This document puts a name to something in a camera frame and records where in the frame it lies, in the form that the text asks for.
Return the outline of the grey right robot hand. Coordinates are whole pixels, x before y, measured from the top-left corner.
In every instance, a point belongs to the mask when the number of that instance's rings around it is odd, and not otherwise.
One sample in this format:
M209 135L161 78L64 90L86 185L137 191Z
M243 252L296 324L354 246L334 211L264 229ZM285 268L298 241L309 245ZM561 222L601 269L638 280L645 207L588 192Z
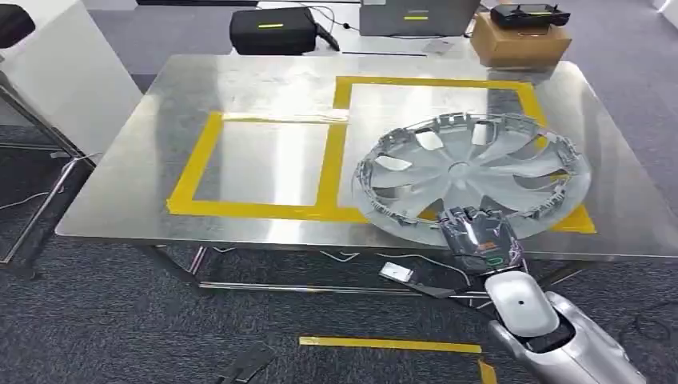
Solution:
M466 270L492 274L523 265L524 249L499 210L458 206L437 218L448 248Z

